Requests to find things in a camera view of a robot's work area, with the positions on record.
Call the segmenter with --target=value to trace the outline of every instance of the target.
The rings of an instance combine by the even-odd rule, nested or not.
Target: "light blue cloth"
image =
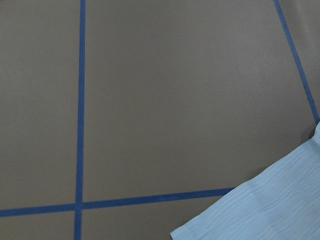
[[[312,139],[171,236],[173,240],[320,240],[320,124]]]

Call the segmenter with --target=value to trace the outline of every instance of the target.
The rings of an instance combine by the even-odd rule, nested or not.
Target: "floor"
[[[0,0],[0,238],[171,239],[312,135],[319,11]]]

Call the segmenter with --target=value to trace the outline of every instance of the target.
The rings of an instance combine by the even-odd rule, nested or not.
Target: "vertical blue line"
[[[319,121],[320,121],[319,114],[318,114],[318,111],[317,111],[317,108],[316,108],[316,104],[315,104],[314,98],[312,97],[312,94],[311,94],[311,90],[310,90],[310,87],[309,87],[309,84],[308,84],[308,80],[307,80],[305,71],[304,71],[304,69],[302,67],[302,64],[301,64],[297,49],[295,47],[294,40],[293,40],[293,38],[292,38],[292,36],[290,34],[290,30],[288,28],[284,13],[282,12],[279,0],[273,0],[273,2],[274,2],[274,5],[275,5],[275,8],[276,8],[276,11],[277,11],[277,13],[279,15],[279,18],[280,18],[280,21],[281,21],[281,24],[282,24],[286,39],[287,39],[287,41],[289,43],[289,46],[290,46],[290,49],[291,49],[291,52],[292,52],[296,67],[298,68],[298,71],[299,71],[299,74],[300,74],[300,77],[301,77],[301,81],[302,81],[306,96],[308,98],[309,105],[311,107],[311,111],[312,111],[315,123],[318,124]]]
[[[84,179],[84,124],[85,124],[85,63],[86,63],[86,0],[80,0],[78,121],[76,149],[76,189],[74,240],[81,240],[83,179]]]

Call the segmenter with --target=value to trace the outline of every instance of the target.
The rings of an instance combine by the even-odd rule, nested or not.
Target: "cloth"
[[[320,124],[312,139],[171,236],[173,240],[320,240]]]

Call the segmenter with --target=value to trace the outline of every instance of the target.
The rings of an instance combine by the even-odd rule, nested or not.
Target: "blue stripe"
[[[186,199],[218,197],[218,196],[226,195],[232,189],[233,188],[223,188],[223,189],[172,193],[172,194],[155,195],[155,196],[123,198],[123,199],[114,199],[114,200],[105,200],[105,201],[91,201],[91,202],[84,202],[83,209],[100,209],[100,208],[110,208],[110,207],[129,206],[129,205],[138,205],[138,204],[170,202],[170,201],[178,201],[178,200],[186,200]]]
[[[75,210],[75,204],[16,208],[16,209],[0,210],[0,218],[22,216],[22,215],[33,215],[33,214],[58,213],[58,212],[67,212],[67,211],[74,211],[74,210]]]
[[[302,64],[301,64],[297,49],[295,47],[294,40],[293,40],[293,38],[292,38],[292,36],[290,34],[290,31],[289,31],[289,28],[288,28],[284,13],[282,12],[282,9],[281,9],[279,1],[278,0],[273,0],[273,2],[274,2],[274,5],[275,5],[275,8],[276,8],[276,11],[278,12],[278,15],[279,15],[279,18],[280,18],[280,21],[281,21],[281,24],[282,24],[286,39],[287,39],[287,41],[289,43],[289,46],[290,46],[290,49],[291,49],[291,52],[292,52],[296,67],[298,68],[298,71],[299,71],[299,74],[300,74],[300,77],[301,77],[301,81],[302,81],[306,96],[308,98],[309,105],[311,107],[311,111],[312,111],[315,123],[318,124],[320,122],[319,114],[318,114],[318,111],[317,111],[317,108],[316,108],[316,104],[315,104],[314,98],[312,97],[312,94],[311,94],[311,90],[310,90],[310,87],[309,87],[309,84],[308,84],[308,80],[307,80],[305,71],[304,71],[304,69],[302,67]]]
[[[84,124],[85,124],[85,64],[86,64],[86,0],[80,0],[78,122],[76,149],[76,189],[74,240],[81,239],[84,181]]]

